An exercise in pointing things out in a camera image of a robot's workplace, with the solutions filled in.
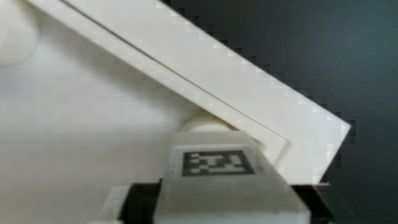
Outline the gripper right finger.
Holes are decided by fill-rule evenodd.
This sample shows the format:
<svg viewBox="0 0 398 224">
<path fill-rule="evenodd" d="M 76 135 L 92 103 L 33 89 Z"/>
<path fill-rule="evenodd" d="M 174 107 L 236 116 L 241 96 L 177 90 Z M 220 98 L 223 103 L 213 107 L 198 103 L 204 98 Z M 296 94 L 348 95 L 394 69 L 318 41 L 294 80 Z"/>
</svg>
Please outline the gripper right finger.
<svg viewBox="0 0 398 224">
<path fill-rule="evenodd" d="M 334 224 L 335 219 L 332 211 L 314 186 L 293 185 L 291 188 L 310 211 L 309 224 Z"/>
</svg>

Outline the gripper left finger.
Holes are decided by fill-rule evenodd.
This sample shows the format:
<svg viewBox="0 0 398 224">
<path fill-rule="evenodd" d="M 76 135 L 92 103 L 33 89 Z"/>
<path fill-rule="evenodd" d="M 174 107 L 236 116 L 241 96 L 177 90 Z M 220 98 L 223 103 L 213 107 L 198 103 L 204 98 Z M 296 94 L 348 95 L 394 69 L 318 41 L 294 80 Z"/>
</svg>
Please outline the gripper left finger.
<svg viewBox="0 0 398 224">
<path fill-rule="evenodd" d="M 154 224 L 161 182 L 113 186 L 99 212 L 103 224 Z"/>
</svg>

